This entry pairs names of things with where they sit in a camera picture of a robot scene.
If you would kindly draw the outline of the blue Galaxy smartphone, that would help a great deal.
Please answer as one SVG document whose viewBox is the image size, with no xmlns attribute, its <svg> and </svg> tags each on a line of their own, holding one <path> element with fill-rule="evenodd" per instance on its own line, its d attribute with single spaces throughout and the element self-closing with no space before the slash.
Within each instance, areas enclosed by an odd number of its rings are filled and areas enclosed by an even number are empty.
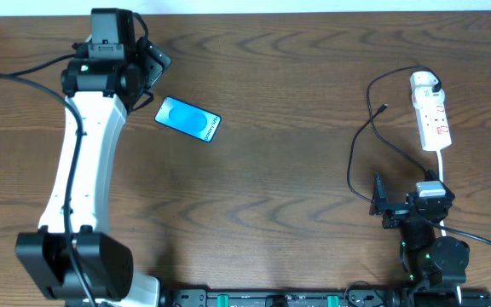
<svg viewBox="0 0 491 307">
<path fill-rule="evenodd" d="M 185 101 L 167 96 L 154 120 L 202 142 L 211 142 L 222 117 Z"/>
</svg>

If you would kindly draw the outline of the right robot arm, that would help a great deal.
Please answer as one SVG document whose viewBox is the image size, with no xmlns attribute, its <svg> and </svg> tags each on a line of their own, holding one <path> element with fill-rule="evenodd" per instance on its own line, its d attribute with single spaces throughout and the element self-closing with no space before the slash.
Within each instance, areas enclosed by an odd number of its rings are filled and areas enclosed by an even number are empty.
<svg viewBox="0 0 491 307">
<path fill-rule="evenodd" d="M 455 195 L 439 180 L 416 184 L 402 203 L 390 203 L 379 174 L 373 179 L 370 214 L 382 227 L 401 233 L 401 261 L 417 290 L 456 292 L 466 282 L 470 248 L 452 236 L 435 234 L 453 205 Z"/>
</svg>

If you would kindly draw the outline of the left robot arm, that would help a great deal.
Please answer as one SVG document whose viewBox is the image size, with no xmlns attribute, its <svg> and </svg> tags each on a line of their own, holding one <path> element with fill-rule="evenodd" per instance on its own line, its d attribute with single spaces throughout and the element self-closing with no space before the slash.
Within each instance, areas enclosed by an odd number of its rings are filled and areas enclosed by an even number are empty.
<svg viewBox="0 0 491 307">
<path fill-rule="evenodd" d="M 44 297 L 71 306 L 159 306 L 158 279 L 136 272 L 130 249 L 110 234 L 113 160 L 130 113 L 153 100 L 170 65 L 137 13 L 93 9 L 90 38 L 61 74 L 66 124 L 55 184 L 34 232 L 17 237 L 17 258 Z"/>
</svg>

